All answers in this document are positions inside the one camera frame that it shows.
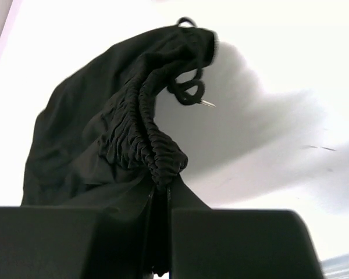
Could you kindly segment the black trousers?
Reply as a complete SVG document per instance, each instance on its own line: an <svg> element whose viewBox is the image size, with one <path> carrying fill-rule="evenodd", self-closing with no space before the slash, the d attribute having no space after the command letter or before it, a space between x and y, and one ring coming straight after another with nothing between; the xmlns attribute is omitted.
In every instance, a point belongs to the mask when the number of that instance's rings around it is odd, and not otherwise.
<svg viewBox="0 0 349 279"><path fill-rule="evenodd" d="M37 116L22 206L81 206L134 218L150 208L151 276L170 270L168 190L184 187L188 157L154 121L162 90L184 106L204 96L216 33L191 23L111 46L61 82Z"/></svg>

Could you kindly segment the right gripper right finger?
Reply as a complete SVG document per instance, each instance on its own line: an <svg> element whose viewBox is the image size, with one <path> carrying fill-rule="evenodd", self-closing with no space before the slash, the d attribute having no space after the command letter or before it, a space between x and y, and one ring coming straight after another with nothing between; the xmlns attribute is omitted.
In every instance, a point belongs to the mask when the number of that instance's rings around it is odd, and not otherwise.
<svg viewBox="0 0 349 279"><path fill-rule="evenodd" d="M170 278L322 278L291 210L211 209L181 178L168 187Z"/></svg>

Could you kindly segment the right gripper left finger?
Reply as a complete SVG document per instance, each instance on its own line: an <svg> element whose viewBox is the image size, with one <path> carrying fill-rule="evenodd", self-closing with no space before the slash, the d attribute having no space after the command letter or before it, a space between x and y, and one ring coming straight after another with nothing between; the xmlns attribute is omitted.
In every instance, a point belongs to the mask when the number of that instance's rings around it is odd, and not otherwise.
<svg viewBox="0 0 349 279"><path fill-rule="evenodd" d="M0 278L145 278L152 187L59 206L0 207Z"/></svg>

